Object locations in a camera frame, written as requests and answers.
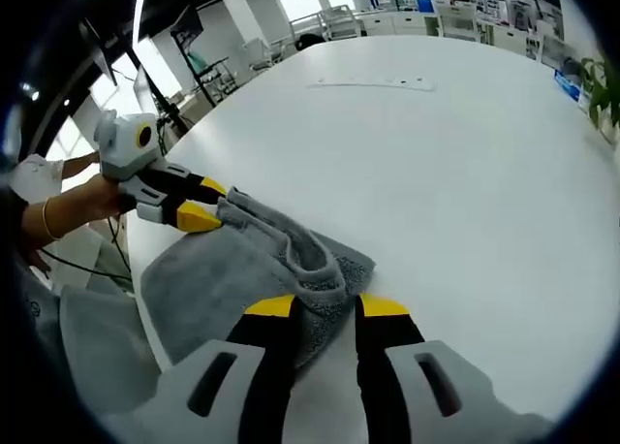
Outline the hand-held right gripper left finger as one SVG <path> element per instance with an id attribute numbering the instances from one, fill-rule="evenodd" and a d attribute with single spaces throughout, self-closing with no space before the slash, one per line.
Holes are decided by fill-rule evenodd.
<path id="1" fill-rule="evenodd" d="M 139 413 L 140 442 L 281 442 L 300 318 L 293 295 L 259 301 L 227 339 L 208 341 L 166 370 Z"/>

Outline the person's left hand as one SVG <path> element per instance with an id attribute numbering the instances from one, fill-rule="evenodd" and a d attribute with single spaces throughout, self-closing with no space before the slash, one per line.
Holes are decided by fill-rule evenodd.
<path id="1" fill-rule="evenodd" d="M 85 184 L 86 203 L 93 219 L 107 219 L 133 210 L 136 200 L 123 193 L 117 182 L 100 174 Z"/>

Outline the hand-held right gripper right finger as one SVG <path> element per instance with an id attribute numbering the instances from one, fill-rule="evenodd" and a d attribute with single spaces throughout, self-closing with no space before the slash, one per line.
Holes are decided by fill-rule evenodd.
<path id="1" fill-rule="evenodd" d="M 520 414 L 488 376 L 440 340 L 426 340 L 389 299 L 356 299 L 356 379 L 372 443 L 539 443 L 552 424 Z"/>

